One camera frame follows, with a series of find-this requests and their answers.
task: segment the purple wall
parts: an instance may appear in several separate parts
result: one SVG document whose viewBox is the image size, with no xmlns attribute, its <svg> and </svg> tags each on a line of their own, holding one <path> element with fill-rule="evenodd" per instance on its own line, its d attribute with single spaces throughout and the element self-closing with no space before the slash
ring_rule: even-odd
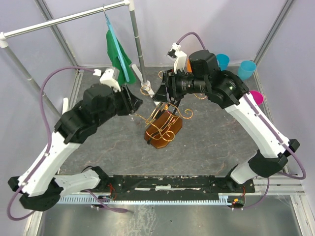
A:
<svg viewBox="0 0 315 236">
<path fill-rule="evenodd" d="M 303 187 L 315 213 L 315 1 L 295 1 L 258 66 L 275 125 L 301 143 L 297 151 L 308 177 Z M 290 168 L 300 173 L 290 160 Z"/>
</svg>

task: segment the metal rod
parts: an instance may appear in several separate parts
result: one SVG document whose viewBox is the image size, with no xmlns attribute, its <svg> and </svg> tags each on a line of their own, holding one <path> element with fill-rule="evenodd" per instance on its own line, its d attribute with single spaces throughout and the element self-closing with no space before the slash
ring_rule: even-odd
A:
<svg viewBox="0 0 315 236">
<path fill-rule="evenodd" d="M 146 84 L 147 79 L 146 79 L 146 74 L 145 74 L 144 60 L 143 60 L 143 55 L 142 55 L 136 15 L 135 15 L 134 10 L 129 11 L 129 12 L 130 12 L 130 18 L 131 18 L 131 23 L 132 23 L 132 28 L 133 28 L 134 39 L 136 41 L 136 46 L 137 46 L 137 52 L 138 52 L 139 63 L 140 63 L 140 71 L 142 74 L 143 83 Z"/>
<path fill-rule="evenodd" d="M 281 27 L 283 21 L 285 20 L 288 12 L 292 8 L 293 3 L 295 0 L 287 0 L 280 11 L 279 15 L 277 16 L 274 24 L 272 25 L 271 29 L 269 30 L 264 42 L 262 43 L 261 47 L 259 48 L 255 59 L 253 62 L 258 65 L 262 59 L 262 57 L 265 55 L 269 45 L 271 44 L 272 40 L 274 39 L 276 33 L 278 32 L 279 28 Z"/>
<path fill-rule="evenodd" d="M 33 26 L 22 28 L 22 29 L 17 29 L 17 30 L 14 30 L 14 31 L 10 31 L 10 32 L 4 33 L 4 36 L 5 36 L 5 38 L 11 38 L 11 37 L 23 34 L 23 33 L 32 32 L 32 31 L 35 31 L 35 30 L 40 30 L 42 28 L 54 26 L 54 25 L 61 24 L 61 23 L 64 23 L 64 22 L 68 22 L 68 21 L 72 21 L 72 20 L 75 20 L 75 19 L 79 19 L 81 17 L 93 15 L 93 14 L 102 12 L 104 10 L 109 10 L 109 9 L 113 9 L 113 8 L 116 8 L 116 7 L 124 6 L 124 5 L 126 5 L 126 3 L 127 3 L 127 1 L 121 1 L 121 2 L 110 4 L 110 5 L 107 5 L 107 6 L 102 6 L 102 7 L 99 7 L 99 8 L 95 8 L 95 9 L 92 9 L 92 10 L 89 10 L 89 11 L 84 11 L 84 12 L 80 12 L 80 13 L 77 13 L 77 14 L 64 16 L 64 17 L 61 17 L 61 18 L 58 18 L 58 19 L 54 19 L 54 20 L 50 20 L 50 21 L 46 21 L 44 23 L 40 23 L 40 24 L 37 24 L 37 25 L 33 25 Z"/>
<path fill-rule="evenodd" d="M 41 11 L 41 13 L 43 14 L 43 16 L 45 17 L 46 21 L 49 20 L 53 20 L 53 14 L 50 12 L 45 0 L 35 0 L 39 10 Z M 58 28 L 58 26 L 51 26 L 50 27 L 51 31 L 53 32 L 54 36 L 56 37 L 57 41 L 59 42 L 62 50 L 64 51 L 64 53 L 66 54 L 69 62 L 73 65 L 73 66 L 78 66 L 78 63 L 76 62 L 74 55 L 72 54 L 72 51 L 70 50 L 70 48 L 68 47 L 68 44 L 62 34 L 62 32 L 60 31 L 60 29 Z"/>
<path fill-rule="evenodd" d="M 13 60 L 13 62 L 16 64 L 16 66 L 19 68 L 19 70 L 24 74 L 26 79 L 28 80 L 29 84 L 36 90 L 36 92 L 40 92 L 40 86 L 36 81 L 33 79 L 33 77 L 30 75 L 30 73 L 26 70 L 26 68 L 23 66 L 21 61 L 16 57 L 14 52 L 10 49 L 9 46 L 3 48 L 7 55 Z M 43 95 L 43 100 L 47 104 L 48 108 L 57 116 L 60 117 L 61 114 L 58 112 L 57 108 L 53 105 L 53 103 L 50 101 L 50 99 L 47 97 L 46 94 Z"/>
</svg>

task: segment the plastic cup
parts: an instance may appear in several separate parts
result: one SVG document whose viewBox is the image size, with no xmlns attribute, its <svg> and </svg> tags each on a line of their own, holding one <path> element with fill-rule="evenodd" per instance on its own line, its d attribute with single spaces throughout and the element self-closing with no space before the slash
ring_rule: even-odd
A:
<svg viewBox="0 0 315 236">
<path fill-rule="evenodd" d="M 225 54 L 218 54 L 217 61 L 221 70 L 225 70 L 230 62 L 230 58 Z"/>
<path fill-rule="evenodd" d="M 254 98 L 254 100 L 258 106 L 263 103 L 264 96 L 260 92 L 252 90 L 252 91 L 250 91 L 250 93 L 251 93 L 252 97 Z"/>
<path fill-rule="evenodd" d="M 248 79 L 254 71 L 256 70 L 256 64 L 250 60 L 245 60 L 241 63 L 241 66 L 238 68 L 238 76 L 242 80 Z"/>
</svg>

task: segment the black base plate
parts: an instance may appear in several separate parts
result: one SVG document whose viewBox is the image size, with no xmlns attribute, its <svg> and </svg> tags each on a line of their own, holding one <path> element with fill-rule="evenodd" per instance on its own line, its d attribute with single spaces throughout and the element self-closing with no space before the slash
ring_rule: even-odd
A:
<svg viewBox="0 0 315 236">
<path fill-rule="evenodd" d="M 242 185 L 234 185 L 233 191 L 227 187 L 231 182 L 226 177 L 215 176 L 113 176 L 113 185 L 119 201 L 196 201 L 218 200 L 218 193 L 254 193 L 250 179 Z"/>
</svg>

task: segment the aluminum frame pole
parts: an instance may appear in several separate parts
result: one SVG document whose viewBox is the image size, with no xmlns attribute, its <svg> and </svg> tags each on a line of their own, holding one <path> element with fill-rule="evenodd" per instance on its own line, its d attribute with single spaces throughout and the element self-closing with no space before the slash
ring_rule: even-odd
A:
<svg viewBox="0 0 315 236">
<path fill-rule="evenodd" d="M 117 7 L 120 7 L 120 6 L 125 6 L 125 5 L 128 5 L 128 4 L 129 4 L 129 1 L 120 1 L 118 3 L 110 4 L 110 5 L 107 5 L 107 6 L 98 7 L 98 8 L 92 9 L 92 10 L 83 11 L 83 12 L 80 12 L 80 13 L 77 13 L 77 14 L 64 16 L 64 17 L 61 17 L 61 18 L 58 18 L 58 19 L 53 19 L 53 20 L 50 20 L 50 21 L 46 21 L 46 22 L 43 22 L 43 23 L 40 23 L 40 24 L 37 24 L 37 25 L 33 25 L 33 26 L 22 28 L 22 29 L 17 29 L 17 30 L 14 30 L 14 31 L 6 32 L 6 33 L 3 33 L 3 35 L 4 35 L 5 38 L 11 38 L 11 37 L 14 37 L 14 36 L 17 36 L 17 35 L 21 35 L 21 34 L 24 34 L 24 33 L 32 32 L 32 31 L 35 31 L 35 30 L 40 30 L 40 29 L 43 29 L 43 28 L 46 28 L 46 27 L 50 27 L 50 26 L 54 26 L 54 25 L 61 24 L 61 23 L 64 23 L 64 22 L 72 21 L 72 20 L 79 19 L 79 18 L 82 18 L 82 17 L 85 17 L 85 16 L 90 16 L 90 15 L 93 15 L 93 14 L 96 14 L 96 13 L 99 13 L 99 12 L 103 12 L 104 10 L 110 10 L 110 9 L 117 8 Z"/>
<path fill-rule="evenodd" d="M 131 23 L 132 23 L 133 35 L 134 35 L 134 39 L 136 41 L 136 47 L 137 47 L 137 53 L 138 53 L 138 58 L 139 58 L 139 63 L 140 63 L 140 71 L 142 74 L 143 84 L 146 85 L 148 82 L 147 82 L 146 74 L 145 74 L 145 66 L 144 66 L 144 60 L 143 60 L 143 55 L 142 55 L 137 19 L 136 19 L 136 15 L 134 12 L 133 0 L 130 0 L 130 4 L 128 6 L 128 9 L 129 9 Z"/>
<path fill-rule="evenodd" d="M 32 77 L 32 75 L 30 75 L 30 73 L 26 70 L 26 68 L 23 66 L 23 64 L 21 63 L 21 61 L 16 57 L 16 55 L 14 54 L 14 52 L 10 49 L 9 46 L 3 48 L 4 51 L 6 52 L 6 54 L 13 60 L 13 62 L 15 63 L 15 65 L 20 69 L 20 71 L 24 74 L 24 76 L 26 77 L 26 79 L 28 80 L 28 83 L 38 92 L 40 93 L 40 86 L 38 85 L 38 83 L 36 83 L 36 81 L 34 80 L 34 78 Z M 61 114 L 60 112 L 57 110 L 57 108 L 54 106 L 54 104 L 51 102 L 51 100 L 47 97 L 47 95 L 44 93 L 43 94 L 43 100 L 45 101 L 45 103 L 47 104 L 48 108 L 57 116 L 60 117 Z"/>
</svg>

